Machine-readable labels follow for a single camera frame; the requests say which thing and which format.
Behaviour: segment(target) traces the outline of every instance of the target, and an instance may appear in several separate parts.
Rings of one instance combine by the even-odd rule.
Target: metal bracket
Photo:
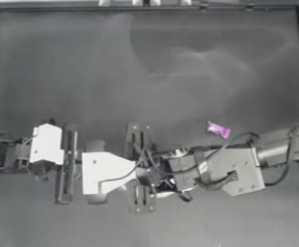
[[[147,124],[129,124],[125,151],[126,159],[138,160],[139,153],[135,146],[142,150],[145,148],[150,151],[157,150],[151,126]],[[142,169],[147,169],[147,167],[141,167],[138,174],[142,172]],[[130,199],[130,210],[133,213],[149,213],[155,210],[155,186],[143,185],[141,184],[139,179],[134,179],[127,183],[127,193]]]
[[[74,174],[77,165],[78,132],[63,128],[62,148],[65,149],[63,165],[57,168],[57,204],[67,205],[74,196]]]

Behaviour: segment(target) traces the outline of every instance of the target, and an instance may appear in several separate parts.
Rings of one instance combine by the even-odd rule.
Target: metal frame
[[[177,1],[170,0],[163,6],[149,7],[149,1],[143,0],[142,7],[134,7],[130,1],[119,2],[119,6],[101,7],[98,1],[89,2],[19,2],[0,3],[0,13],[3,12],[169,12],[169,11],[189,11],[189,12],[295,12],[295,21],[299,31],[299,4],[209,4],[205,2],[194,2],[193,6],[181,6]]]

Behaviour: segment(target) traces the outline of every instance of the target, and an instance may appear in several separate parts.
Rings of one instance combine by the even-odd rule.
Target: white plastic part
[[[181,0],[181,5],[182,6],[191,6],[193,5],[193,0]]]
[[[135,179],[135,172],[126,178],[106,181],[126,176],[134,169],[135,161],[110,152],[83,153],[83,194],[106,194]]]
[[[62,129],[46,123],[34,128],[33,136],[30,162],[46,160],[62,165]]]

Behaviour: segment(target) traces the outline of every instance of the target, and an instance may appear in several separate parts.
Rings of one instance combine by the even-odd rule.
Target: purple object
[[[225,139],[229,139],[231,134],[231,128],[223,127],[217,123],[207,122],[206,131],[214,132],[217,135],[221,135]]]

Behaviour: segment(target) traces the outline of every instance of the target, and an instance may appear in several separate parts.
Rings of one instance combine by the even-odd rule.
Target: cable
[[[283,169],[281,177],[277,181],[266,182],[266,186],[269,186],[269,187],[278,185],[286,179],[286,177],[289,175],[290,166],[293,165],[293,162],[294,162],[295,143],[297,143],[298,132],[299,132],[299,123],[291,128],[291,130],[289,132],[290,139],[289,139],[287,160],[285,163],[285,169]]]
[[[253,133],[253,132],[246,132],[246,133],[242,133],[242,134],[239,134],[226,145],[223,145],[217,151],[214,151],[210,155],[209,155],[209,157],[206,158],[206,161],[205,162],[209,162],[211,159],[213,159],[213,157],[214,156],[217,156],[219,153],[222,153],[242,137],[245,137],[245,136],[251,136],[251,137],[255,137],[255,138],[259,138],[259,136],[258,136],[258,134],[255,134],[255,133]],[[189,169],[186,169],[186,170],[182,170],[182,171],[174,171],[174,172],[169,172],[169,171],[165,171],[158,165],[157,165],[157,163],[155,163],[155,160],[154,160],[154,157],[153,157],[153,155],[151,155],[151,152],[150,152],[150,150],[147,150],[147,155],[149,155],[149,159],[150,159],[150,161],[151,161],[151,163],[153,163],[153,165],[154,165],[154,167],[155,167],[155,169],[161,172],[161,173],[163,173],[163,174],[166,174],[166,175],[183,175],[183,174],[186,174],[186,173],[189,173],[189,172],[191,172],[191,171],[194,171],[195,169],[198,169],[199,168],[199,164],[197,164],[195,166],[193,166],[193,167],[190,167]]]
[[[139,166],[139,164],[142,162],[142,159],[143,159],[143,156],[145,156],[145,152],[146,152],[146,148],[143,148],[142,154],[141,154],[141,156],[138,158],[138,161],[135,162],[134,168],[131,169],[131,171],[126,175],[123,175],[119,178],[111,178],[111,179],[106,179],[106,180],[102,180],[102,181],[98,182],[99,194],[102,194],[102,184],[105,182],[122,180],[122,179],[127,178],[133,174],[133,172],[135,171],[135,169],[138,168],[138,166]]]
[[[238,179],[238,173],[231,173],[225,179],[217,181],[215,183],[206,185],[206,190],[218,191],[223,188],[226,184]]]

